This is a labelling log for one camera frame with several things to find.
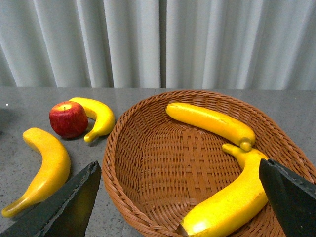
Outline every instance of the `brown basket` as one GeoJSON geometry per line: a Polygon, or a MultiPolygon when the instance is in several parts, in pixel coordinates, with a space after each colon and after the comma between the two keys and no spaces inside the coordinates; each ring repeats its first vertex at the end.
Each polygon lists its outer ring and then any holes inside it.
{"type": "MultiPolygon", "coordinates": [[[[178,90],[152,96],[126,111],[110,134],[102,165],[106,190],[125,220],[148,237],[178,236],[181,219],[234,181],[241,169],[221,150],[228,140],[171,119],[165,107],[185,102],[228,114],[250,126],[255,148],[311,182],[304,153],[259,109],[230,96],[178,90]]],[[[231,237],[285,236],[269,204],[231,237]]]]}

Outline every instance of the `white curtain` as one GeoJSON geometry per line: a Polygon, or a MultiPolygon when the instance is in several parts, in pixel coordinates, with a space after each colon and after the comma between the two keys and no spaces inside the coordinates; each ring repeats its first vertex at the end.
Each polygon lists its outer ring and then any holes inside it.
{"type": "Polygon", "coordinates": [[[315,0],[0,0],[0,86],[316,89],[315,0]]]}

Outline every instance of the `toy banana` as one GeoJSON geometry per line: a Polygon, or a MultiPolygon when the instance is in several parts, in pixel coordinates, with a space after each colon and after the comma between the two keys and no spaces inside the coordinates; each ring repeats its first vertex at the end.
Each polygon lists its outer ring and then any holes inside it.
{"type": "Polygon", "coordinates": [[[183,218],[177,229],[182,236],[225,237],[251,220],[268,202],[259,179],[260,160],[268,158],[254,148],[245,152],[224,144],[222,149],[237,159],[243,171],[183,218]]]}
{"type": "Polygon", "coordinates": [[[255,143],[255,133],[252,129],[226,114],[178,102],[168,104],[166,113],[175,120],[220,135],[245,151],[250,151],[255,143]]]}
{"type": "Polygon", "coordinates": [[[61,188],[70,173],[70,158],[63,144],[50,133],[33,127],[23,133],[24,141],[42,155],[41,167],[25,193],[2,210],[4,217],[46,200],[61,188]]]}
{"type": "Polygon", "coordinates": [[[93,129],[84,136],[85,142],[92,142],[99,136],[108,135],[115,125],[115,116],[110,107],[100,101],[75,97],[70,99],[81,104],[87,116],[95,120],[93,129]]]}

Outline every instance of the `banana stem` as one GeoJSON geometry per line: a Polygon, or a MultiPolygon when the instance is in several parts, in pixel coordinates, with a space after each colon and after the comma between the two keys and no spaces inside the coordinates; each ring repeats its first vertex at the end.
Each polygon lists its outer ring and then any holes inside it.
{"type": "Polygon", "coordinates": [[[234,146],[232,144],[226,143],[226,144],[222,145],[222,150],[225,153],[228,153],[228,154],[234,156],[237,159],[238,164],[240,165],[240,167],[242,169],[244,169],[244,167],[245,167],[245,157],[242,156],[241,154],[246,153],[246,152],[243,149],[241,149],[241,148],[239,148],[237,146],[234,146]]]}
{"type": "Polygon", "coordinates": [[[87,133],[83,139],[85,142],[92,142],[97,137],[99,137],[99,134],[92,130],[89,133],[87,133]]]}
{"type": "Polygon", "coordinates": [[[2,209],[2,216],[8,218],[15,216],[29,206],[27,200],[27,198],[20,197],[18,200],[14,201],[9,206],[2,209]]]}

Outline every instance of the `gray countertop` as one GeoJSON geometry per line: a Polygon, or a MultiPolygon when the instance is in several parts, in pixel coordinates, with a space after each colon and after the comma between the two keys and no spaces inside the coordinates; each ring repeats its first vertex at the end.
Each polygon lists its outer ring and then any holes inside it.
{"type": "MultiPolygon", "coordinates": [[[[4,208],[27,189],[41,164],[41,157],[23,141],[22,134],[39,127],[55,135],[50,127],[50,109],[72,97],[87,97],[104,102],[116,115],[152,95],[173,89],[137,88],[20,88],[0,87],[0,208],[4,208]]],[[[272,118],[316,165],[316,92],[278,90],[214,90],[245,101],[272,118]]],[[[92,144],[83,138],[63,140],[71,157],[72,175],[90,162],[102,164],[107,137],[92,144]]],[[[11,226],[13,219],[0,217],[0,232],[11,226]]],[[[138,237],[109,198],[101,178],[95,206],[86,236],[138,237]]]]}

